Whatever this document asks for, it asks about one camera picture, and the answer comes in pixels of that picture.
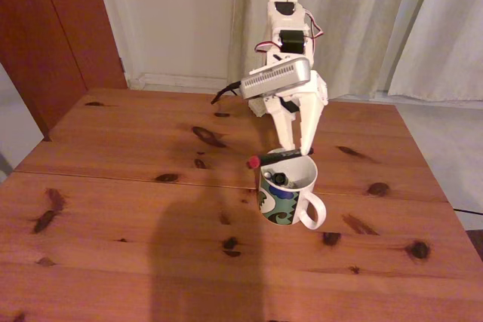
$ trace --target wood knot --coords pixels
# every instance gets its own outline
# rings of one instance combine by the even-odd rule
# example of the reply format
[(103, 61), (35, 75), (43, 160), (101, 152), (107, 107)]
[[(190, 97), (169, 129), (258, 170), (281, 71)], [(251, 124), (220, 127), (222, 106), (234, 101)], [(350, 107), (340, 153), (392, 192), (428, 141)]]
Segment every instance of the wood knot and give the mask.
[(222, 143), (215, 137), (214, 133), (207, 130), (206, 128), (194, 126), (192, 128), (192, 131), (201, 141), (207, 143), (208, 145), (220, 148), (226, 147), (224, 143)]
[(57, 213), (53, 210), (47, 210), (45, 213), (42, 214), (40, 218), (37, 219), (35, 226), (33, 227), (33, 233), (38, 234), (41, 231), (45, 230), (51, 222), (54, 220), (54, 217)]
[(155, 181), (158, 182), (175, 182), (178, 180), (178, 175), (175, 173), (163, 173), (155, 178)]
[(333, 247), (337, 244), (340, 240), (340, 233), (329, 233), (323, 232), (322, 233), (322, 242), (324, 245), (328, 245), (329, 247)]
[(226, 215), (226, 213), (224, 211), (222, 211), (220, 213), (220, 222), (223, 224), (223, 225), (231, 225), (232, 223), (229, 221), (229, 217), (228, 215)]
[(195, 166), (198, 169), (207, 169), (206, 164), (203, 162), (203, 160), (200, 160), (199, 158), (195, 159)]
[(60, 194), (59, 190), (57, 189), (46, 189), (45, 194), (51, 200), (52, 210), (55, 213), (59, 213), (63, 210), (63, 207), (66, 205), (66, 199)]
[(368, 189), (368, 193), (374, 196), (384, 196), (388, 191), (389, 185), (384, 182), (375, 182)]
[(48, 258), (48, 257), (43, 257), (43, 258), (40, 258), (37, 262), (38, 265), (41, 265), (42, 267), (53, 267), (54, 265), (56, 265), (56, 263), (52, 262), (52, 259)]
[(238, 244), (238, 240), (235, 237), (226, 239), (225, 241), (222, 242), (223, 252), (227, 256), (231, 256), (231, 257), (240, 256), (242, 254), (241, 252), (238, 252), (237, 250), (233, 250), (235, 249), (237, 244)]
[(231, 237), (223, 241), (223, 248), (232, 250), (236, 247), (236, 244), (238, 244), (238, 240), (235, 237)]
[(361, 269), (357, 265), (349, 267), (349, 270), (354, 274), (359, 274), (359, 272), (361, 271)]
[(336, 146), (340, 151), (342, 151), (344, 154), (348, 154), (351, 156), (357, 156), (358, 158), (364, 158), (365, 156), (359, 152), (357, 152), (354, 149), (351, 149), (350, 147), (347, 146)]
[(236, 250), (224, 250), (223, 251), (227, 256), (240, 256), (242, 253), (237, 252)]
[(26, 319), (25, 319), (25, 312), (20, 312), (19, 314), (17, 314), (14, 318), (14, 321), (13, 322), (25, 322)]
[(102, 102), (93, 101), (93, 102), (84, 103), (84, 106), (105, 106), (105, 105)]
[(405, 250), (410, 256), (418, 259), (427, 259), (431, 253), (431, 248), (423, 241), (415, 241), (408, 245)]
[(342, 220), (357, 234), (379, 235), (368, 224), (351, 214), (342, 215)]

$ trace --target cable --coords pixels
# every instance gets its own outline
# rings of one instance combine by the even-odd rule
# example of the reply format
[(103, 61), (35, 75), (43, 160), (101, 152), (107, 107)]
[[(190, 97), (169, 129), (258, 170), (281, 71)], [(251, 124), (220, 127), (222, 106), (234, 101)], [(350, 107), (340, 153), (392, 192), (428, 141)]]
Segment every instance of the cable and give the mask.
[(280, 46), (276, 44), (274, 41), (261, 41), (259, 44), (255, 46), (255, 52), (257, 53), (266, 53), (267, 51), (263, 49), (258, 49), (258, 47), (264, 47), (266, 45), (275, 45), (278, 49), (280, 49)]
[(459, 211), (461, 213), (468, 213), (468, 214), (475, 214), (475, 215), (483, 215), (483, 213), (479, 213), (478, 211), (471, 211), (471, 210), (464, 210), (464, 209), (453, 209), (454, 211)]
[(233, 82), (233, 83), (227, 85), (224, 89), (222, 89), (220, 92), (217, 93), (217, 95), (211, 101), (211, 104), (214, 105), (216, 102), (218, 102), (220, 97), (222, 97), (222, 95), (224, 95), (226, 92), (234, 91), (237, 88), (240, 88), (241, 84), (242, 84), (242, 81), (238, 81), (238, 82)]
[(310, 36), (312, 37), (312, 55), (315, 54), (314, 23), (310, 20)]
[(315, 18), (312, 15), (312, 13), (310, 11), (308, 11), (307, 9), (305, 9), (305, 14), (310, 18), (313, 26), (318, 30), (318, 33), (316, 35), (314, 35), (313, 38), (315, 39), (315, 38), (320, 37), (321, 35), (324, 35), (324, 31), (322, 30), (322, 28), (320, 26), (318, 26), (318, 24), (315, 21)]

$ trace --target wooden door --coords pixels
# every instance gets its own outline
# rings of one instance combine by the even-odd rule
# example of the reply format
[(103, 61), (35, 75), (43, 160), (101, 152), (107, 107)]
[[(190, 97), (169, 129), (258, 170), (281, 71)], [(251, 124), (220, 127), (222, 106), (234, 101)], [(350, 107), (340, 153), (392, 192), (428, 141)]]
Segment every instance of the wooden door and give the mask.
[(48, 131), (93, 87), (126, 88), (103, 0), (0, 0), (0, 63)]

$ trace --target red cap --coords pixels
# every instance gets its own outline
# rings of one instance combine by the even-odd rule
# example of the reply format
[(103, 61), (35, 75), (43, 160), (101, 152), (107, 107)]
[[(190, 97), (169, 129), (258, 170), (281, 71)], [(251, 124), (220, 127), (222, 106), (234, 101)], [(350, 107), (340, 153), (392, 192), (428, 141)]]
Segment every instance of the red cap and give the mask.
[(252, 156), (249, 160), (248, 160), (248, 167), (251, 168), (251, 169), (256, 169), (257, 167), (260, 166), (260, 158), (258, 156)]

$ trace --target mug pattern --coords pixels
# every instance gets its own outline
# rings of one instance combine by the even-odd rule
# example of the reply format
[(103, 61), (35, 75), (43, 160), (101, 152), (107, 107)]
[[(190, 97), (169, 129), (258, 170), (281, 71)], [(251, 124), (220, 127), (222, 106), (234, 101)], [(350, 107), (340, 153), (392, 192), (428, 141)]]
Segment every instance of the mug pattern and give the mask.
[(260, 212), (269, 221), (280, 225), (290, 225), (294, 221), (299, 196), (300, 192), (286, 192), (277, 189), (262, 179), (258, 191), (258, 206)]

